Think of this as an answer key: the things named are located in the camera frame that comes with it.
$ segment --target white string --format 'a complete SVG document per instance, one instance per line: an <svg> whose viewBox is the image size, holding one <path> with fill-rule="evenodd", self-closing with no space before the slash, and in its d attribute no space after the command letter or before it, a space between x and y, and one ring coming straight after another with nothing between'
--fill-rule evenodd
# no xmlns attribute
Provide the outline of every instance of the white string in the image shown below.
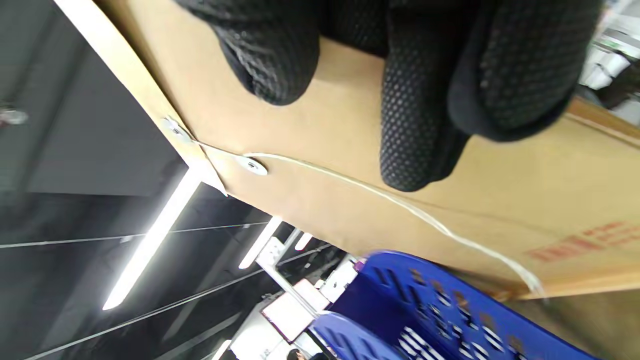
<svg viewBox="0 0 640 360"><path fill-rule="evenodd" d="M508 267L510 267L510 269L512 269L516 274L518 274L518 276L522 279L522 281L527 285L527 287L529 288L529 291L531 291L534 294L537 294L540 297L546 297L545 295L545 291L543 289L542 286L542 282L540 281L540 279L531 271L529 271L528 269L526 269L524 266L522 266L520 263L518 263L515 260L512 260L504 255L502 255L501 253L492 250L488 247L485 247L484 245L478 244L472 240L469 240L467 238L464 238L456 233L454 233L453 231L451 231L448 227L444 226L443 223L441 223L440 221L438 221L435 217L431 216L430 214L428 214L426 211L415 207L414 205L401 200L399 198L397 198L396 196L394 196L393 194L386 192L384 190L380 190L377 189L369 184L363 183L360 180L354 179L352 177L340 174L338 172L335 172L333 170L330 170L328 168L324 168L321 167L319 165L315 165L315 164L311 164L311 163L307 163L306 161L302 161L302 160L297 160L297 159L293 159L293 158L289 158L287 156L282 156L282 155L276 155L276 154L268 154L265 152L248 152L246 154L242 154L242 155L238 155L238 154L234 154L233 152L229 152L217 147L213 147L211 145L208 145L206 143L203 142L199 142L198 140L192 139L193 142L204 146L208 149L212 149L215 151L219 151L219 152L223 152L227 155L231 155L231 156L241 156L241 157L245 157L245 158L272 158L272 159L278 159L278 160L282 160L282 161L288 161L290 163L294 163L297 165L300 165L302 167L305 168L309 168L318 172L321 172L323 174L332 176L332 177L336 177L340 180L346 181L349 184L353 184L356 186L359 186L367 191L370 191L378 196L381 196L387 200L389 200L390 202L393 202L394 204L401 206L402 208L406 209L407 211L409 211L411 214L415 215L416 217L418 217L419 219L421 219L422 221L426 222L427 224L433 226L436 230L440 231L442 234L446 235L447 237L455 240L456 242L470 247L472 249L476 249L480 252L482 252L483 254L486 254L492 258L498 259L501 262L503 262L505 265L507 265Z"/></svg>

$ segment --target brown cardboard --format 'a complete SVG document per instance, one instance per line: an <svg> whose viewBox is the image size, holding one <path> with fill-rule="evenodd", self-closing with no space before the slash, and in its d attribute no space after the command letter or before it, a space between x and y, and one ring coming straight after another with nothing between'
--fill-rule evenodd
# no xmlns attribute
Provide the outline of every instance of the brown cardboard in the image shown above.
<svg viewBox="0 0 640 360"><path fill-rule="evenodd" d="M56 2L67 4L63 9L72 20L87 16L74 11L77 4L91 3ZM242 88L207 24L170 0L100 5L142 62L118 55L115 49L129 47L122 37L104 45L101 34L109 26L79 19L74 24L94 48L108 47L99 54L157 124L164 115L156 108L175 108L202 142L236 153L281 154L392 191L378 169L383 60L323 40L306 94L290 106L274 107ZM155 83L132 73L131 63L144 63ZM145 96L141 82L164 95ZM415 193L394 193L460 235L520 262L550 296L638 288L640 136L617 129L615 117L606 119L615 126L607 125L591 105L574 102L569 112L521 142L475 136L449 178ZM200 156L172 144L187 162ZM269 169L261 177L230 156L207 155L233 196L346 251L401 250L472 274L478 284L490 281L528 296L501 262L375 194L280 160L260 159Z"/></svg>

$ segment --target finger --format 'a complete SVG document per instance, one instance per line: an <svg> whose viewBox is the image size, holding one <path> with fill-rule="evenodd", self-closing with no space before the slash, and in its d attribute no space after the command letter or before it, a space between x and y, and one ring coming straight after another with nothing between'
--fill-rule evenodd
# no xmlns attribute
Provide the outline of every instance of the finger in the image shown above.
<svg viewBox="0 0 640 360"><path fill-rule="evenodd" d="M601 0L484 6L449 90L454 123L496 141L551 125L572 97L601 9Z"/></svg>
<svg viewBox="0 0 640 360"><path fill-rule="evenodd" d="M446 94L471 13L470 6L390 4L380 167L397 190L448 176L467 142L448 118Z"/></svg>
<svg viewBox="0 0 640 360"><path fill-rule="evenodd" d="M322 35L380 57L386 57L386 0L326 0Z"/></svg>
<svg viewBox="0 0 640 360"><path fill-rule="evenodd" d="M313 1L176 1L213 28L249 92L274 105L290 104L304 94L319 56Z"/></svg>

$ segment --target metal grommet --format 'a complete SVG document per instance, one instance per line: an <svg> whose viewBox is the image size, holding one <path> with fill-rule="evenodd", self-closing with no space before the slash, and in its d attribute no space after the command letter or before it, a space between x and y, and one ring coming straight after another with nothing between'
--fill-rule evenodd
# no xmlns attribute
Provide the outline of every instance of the metal grommet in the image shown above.
<svg viewBox="0 0 640 360"><path fill-rule="evenodd" d="M27 122L29 115L13 108L0 107L0 124L21 125Z"/></svg>
<svg viewBox="0 0 640 360"><path fill-rule="evenodd" d="M164 122L164 127L171 131L176 138L178 138L180 141L182 142L191 142L191 135L189 135L189 133L187 133L187 131L180 126L180 124L176 121L173 120L171 117L167 116L165 118L163 118L163 122Z"/></svg>
<svg viewBox="0 0 640 360"><path fill-rule="evenodd" d="M269 173L267 168L256 159L247 158L245 156L236 156L236 161L242 165L243 168L253 172L254 174L264 176Z"/></svg>

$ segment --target blue plastic basket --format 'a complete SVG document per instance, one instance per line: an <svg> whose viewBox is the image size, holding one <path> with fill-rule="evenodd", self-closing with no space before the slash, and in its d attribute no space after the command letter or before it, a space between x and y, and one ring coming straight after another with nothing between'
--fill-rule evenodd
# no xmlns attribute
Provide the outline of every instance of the blue plastic basket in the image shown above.
<svg viewBox="0 0 640 360"><path fill-rule="evenodd" d="M373 254L312 324L342 360L594 360L429 261Z"/></svg>

